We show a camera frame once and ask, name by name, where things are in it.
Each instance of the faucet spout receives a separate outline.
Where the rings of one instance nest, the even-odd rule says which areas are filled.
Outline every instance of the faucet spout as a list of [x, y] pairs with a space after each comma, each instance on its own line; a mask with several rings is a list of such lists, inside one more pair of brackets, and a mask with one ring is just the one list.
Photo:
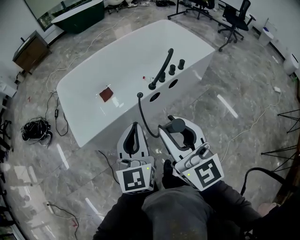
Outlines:
[[164, 64], [163, 64], [163, 66], [161, 67], [160, 71], [158, 72], [156, 78], [154, 78], [153, 82], [151, 82], [151, 83], [149, 84], [149, 86], [148, 86], [150, 90], [154, 90], [154, 89], [156, 88], [156, 83], [158, 82], [158, 80], [159, 80], [161, 74], [162, 74], [162, 73], [165, 71], [165, 69], [167, 68], [167, 66], [168, 66], [168, 64], [169, 64], [169, 62], [170, 62], [170, 60], [171, 60], [171, 58], [172, 58], [173, 52], [174, 52], [174, 50], [173, 50], [172, 48], [170, 48], [170, 49], [168, 50], [168, 53], [169, 53], [169, 54], [168, 54], [167, 58], [165, 59], [165, 62], [164, 62]]

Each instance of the green bathtub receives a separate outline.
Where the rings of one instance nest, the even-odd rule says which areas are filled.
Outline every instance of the green bathtub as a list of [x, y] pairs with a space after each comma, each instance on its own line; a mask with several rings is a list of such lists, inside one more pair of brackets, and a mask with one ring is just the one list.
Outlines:
[[51, 22], [66, 32], [80, 33], [103, 18], [103, 0], [93, 0], [59, 15]]

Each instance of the tangled black cables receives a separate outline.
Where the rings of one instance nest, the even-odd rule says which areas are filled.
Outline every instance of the tangled black cables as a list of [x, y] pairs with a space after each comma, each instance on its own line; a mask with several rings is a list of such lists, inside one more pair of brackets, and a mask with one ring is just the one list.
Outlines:
[[45, 118], [33, 118], [21, 128], [22, 138], [24, 141], [34, 141], [32, 144], [39, 143], [44, 147], [48, 147], [53, 135], [50, 127], [51, 125]]

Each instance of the marble floor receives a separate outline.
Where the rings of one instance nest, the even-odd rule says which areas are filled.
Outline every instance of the marble floor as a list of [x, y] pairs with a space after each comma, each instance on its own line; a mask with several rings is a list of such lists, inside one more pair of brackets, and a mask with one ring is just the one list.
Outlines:
[[[166, 19], [175, 10], [176, 7], [156, 7], [152, 4], [149, 7], [123, 9], [119, 13], [106, 15], [104, 20], [78, 35], [65, 34], [51, 46], [52, 54], [19, 85], [16, 95], [8, 103], [9, 111], [5, 112], [5, 118], [12, 121], [9, 133], [14, 152], [9, 153], [1, 168], [7, 181], [3, 185], [7, 190], [7, 201], [29, 239], [75, 239], [77, 223], [74, 218], [68, 219], [70, 215], [55, 208], [57, 215], [67, 219], [54, 216], [46, 207], [47, 201], [80, 216], [78, 239], [92, 239], [103, 216], [121, 194], [106, 159], [96, 151], [80, 149], [70, 129], [64, 137], [60, 137], [53, 127], [53, 140], [48, 148], [39, 144], [29, 145], [22, 140], [20, 128], [31, 118], [44, 116], [46, 112], [50, 94], [45, 83], [49, 74], [57, 68], [69, 66], [74, 57], [86, 51], [100, 32], [112, 27], [121, 18], [132, 13], [113, 29], [105, 31], [84, 56], [74, 61], [70, 69], [53, 74], [48, 83], [49, 89], [55, 89], [63, 76], [102, 47], [140, 27]], [[197, 20], [195, 13], [190, 12], [186, 16], [176, 16], [172, 21], [189, 29], [216, 50], [225, 42], [225, 33], [218, 34], [218, 24], [205, 16]], [[244, 41], [232, 43], [223, 52], [214, 53], [196, 87], [180, 101], [164, 109], [162, 114], [149, 120], [153, 131], [156, 131], [158, 124], [167, 122], [169, 114], [193, 121], [203, 129], [212, 151], [223, 159], [228, 142], [249, 129], [266, 107], [278, 102], [279, 94], [272, 87], [278, 86], [282, 91], [280, 103], [267, 109], [251, 131], [231, 141], [222, 162], [225, 182], [238, 191], [249, 168], [259, 166], [272, 170], [283, 162], [276, 157], [261, 156], [260, 153], [296, 144], [297, 132], [286, 134], [293, 121], [277, 114], [299, 108], [295, 82], [285, 74], [280, 56], [271, 46], [262, 47], [253, 30], [243, 34]], [[184, 36], [182, 44], [188, 44]], [[226, 100], [237, 117], [217, 98], [218, 95]], [[56, 99], [51, 98], [47, 119], [52, 126], [55, 124], [55, 106]], [[66, 130], [63, 118], [58, 119], [58, 129]], [[157, 158], [157, 182], [161, 188], [162, 160], [169, 156], [161, 140], [148, 136], [148, 144]], [[116, 169], [115, 146], [102, 150]], [[279, 188], [280, 184], [273, 179], [254, 172], [248, 178], [245, 197], [257, 209], [261, 203], [272, 201]]]

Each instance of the black oval hole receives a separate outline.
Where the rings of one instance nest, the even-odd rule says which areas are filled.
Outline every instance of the black oval hole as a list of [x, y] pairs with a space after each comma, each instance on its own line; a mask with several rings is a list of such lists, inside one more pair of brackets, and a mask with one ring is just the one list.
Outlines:
[[159, 95], [160, 95], [160, 92], [157, 92], [156, 94], [154, 94], [154, 95], [150, 98], [150, 102], [153, 102], [156, 98], [158, 98]]
[[178, 79], [175, 79], [173, 82], [171, 82], [169, 88], [174, 87], [177, 82], [178, 82]]

